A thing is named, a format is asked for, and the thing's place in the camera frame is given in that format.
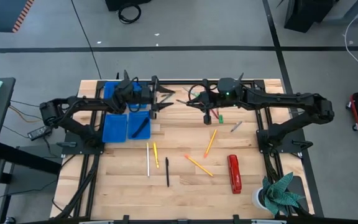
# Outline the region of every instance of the concrete floor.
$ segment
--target concrete floor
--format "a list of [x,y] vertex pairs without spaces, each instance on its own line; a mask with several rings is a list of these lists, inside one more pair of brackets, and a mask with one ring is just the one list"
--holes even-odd
[[[343,15],[355,1],[340,1],[329,16]],[[276,7],[280,0],[268,2],[282,47],[344,45],[345,27],[314,25],[307,34],[286,30],[286,3]],[[131,25],[121,24],[103,0],[74,3],[93,47],[273,46],[260,0],[153,0],[141,5],[142,17]],[[351,27],[348,39],[358,46],[358,25]],[[0,33],[0,48],[87,46],[70,0],[36,0],[18,33]],[[94,56],[105,79],[124,69],[139,78],[220,78],[242,72],[244,78],[282,78],[274,51],[96,52]],[[305,128],[307,140],[314,142],[309,151],[324,215],[358,219],[358,133],[352,131],[354,120],[344,109],[350,95],[358,91],[358,63],[344,51],[284,52],[283,56],[293,91],[320,93],[334,105],[332,123]],[[17,79],[13,100],[36,105],[75,95],[80,80],[99,78],[87,52],[0,54],[0,77]],[[15,106],[39,115],[37,108]],[[41,125],[23,123],[10,111],[4,124],[23,134]],[[49,141],[63,138],[63,132],[56,130]],[[44,144],[6,129],[0,141],[12,146]],[[8,215],[18,222],[46,219],[54,187],[13,196]]]

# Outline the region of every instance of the wooden table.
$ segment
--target wooden table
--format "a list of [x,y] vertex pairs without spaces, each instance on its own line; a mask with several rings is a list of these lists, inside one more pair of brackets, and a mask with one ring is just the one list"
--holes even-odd
[[[94,97],[97,80],[83,80],[79,96]],[[283,93],[279,79],[265,80],[268,93]],[[152,120],[152,137],[148,141],[127,140],[125,143],[106,144],[100,158],[96,190],[94,192],[92,220],[122,220],[130,215],[131,220],[174,219],[232,219],[272,218],[270,212],[257,209],[251,202],[252,192],[262,186],[266,175],[263,156],[258,150],[255,131],[258,128],[255,111],[224,108],[224,124],[212,118],[212,125],[203,124],[203,113],[176,100],[187,99],[184,85],[165,85],[175,90],[168,101],[175,104],[158,113]],[[271,108],[274,123],[290,118],[286,108]],[[87,124],[91,112],[80,111],[74,118]],[[264,126],[267,127],[264,112]],[[243,123],[233,132],[232,127]],[[217,135],[204,159],[203,154],[213,134]],[[150,177],[146,169],[146,142],[157,143],[160,168],[157,169],[153,150],[150,150]],[[208,176],[184,155],[189,154],[214,174]],[[241,194],[231,192],[227,168],[227,156],[235,154],[239,160],[242,179]],[[170,187],[165,176],[165,157],[169,159]],[[301,160],[291,154],[281,154],[284,174],[293,172],[303,180],[309,210],[313,213],[310,193]],[[64,207],[78,187],[83,156],[77,155],[61,171],[55,194],[55,202]],[[80,215],[85,214],[86,198],[83,197]],[[60,211],[52,207],[51,216]]]

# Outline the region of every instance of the white pot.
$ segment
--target white pot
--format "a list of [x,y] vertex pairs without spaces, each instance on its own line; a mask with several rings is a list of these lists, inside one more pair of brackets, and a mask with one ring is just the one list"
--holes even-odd
[[263,206],[261,204],[261,202],[259,201],[259,192],[263,189],[263,187],[255,190],[253,193],[252,193],[252,203],[255,205],[255,207],[257,208],[260,208],[260,209],[264,209],[264,210],[268,210],[265,206]]

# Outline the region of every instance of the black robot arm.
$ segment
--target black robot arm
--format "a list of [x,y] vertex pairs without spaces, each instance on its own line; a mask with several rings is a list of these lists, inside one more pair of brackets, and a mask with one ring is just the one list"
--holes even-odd
[[108,99],[71,96],[41,103],[40,110],[44,125],[51,128],[62,127],[79,135],[86,145],[96,147],[102,143],[102,130],[96,131],[89,124],[82,125],[75,121],[72,118],[74,113],[78,111],[107,111],[112,114],[123,114],[127,103],[148,104],[151,105],[150,117],[155,119],[156,112],[173,104],[157,103],[156,92],[174,93],[174,91],[160,86],[156,76],[152,77],[151,89],[145,84],[140,86],[139,91],[134,91],[132,83],[135,79],[130,80],[124,71],[124,79],[115,87],[114,94]]
[[249,88],[233,78],[221,78],[211,89],[209,81],[204,79],[201,86],[205,88],[196,98],[186,102],[187,106],[200,109],[205,113],[204,123],[211,124],[209,111],[214,108],[236,106],[246,110],[259,110],[266,107],[301,108],[305,112],[282,124],[273,124],[268,129],[266,139],[269,144],[277,145],[286,134],[303,128],[309,124],[325,124],[333,120],[334,111],[329,100],[319,94],[270,94],[262,90]]

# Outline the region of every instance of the blue bin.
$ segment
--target blue bin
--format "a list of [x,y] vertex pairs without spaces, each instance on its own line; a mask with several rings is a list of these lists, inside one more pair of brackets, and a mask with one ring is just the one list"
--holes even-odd
[[127,115],[107,114],[104,121],[103,142],[125,142],[127,136]]
[[[114,93],[114,89],[116,88],[116,86],[118,85],[119,82],[106,82],[104,84],[104,99],[106,98],[110,98],[112,97],[112,94]],[[134,86],[134,91],[140,91],[141,87],[140,84],[142,83],[132,83]],[[147,105],[140,105],[141,109],[145,109]],[[128,104],[128,107],[132,110],[137,110],[137,108],[139,107],[139,105],[133,105],[133,104]]]
[[[149,119],[146,126],[140,131],[136,138],[132,138],[132,135],[139,129],[144,119]],[[152,126],[150,121],[150,113],[148,111],[139,111],[136,113],[129,113],[128,118],[128,139],[144,140],[150,139],[152,134]]]

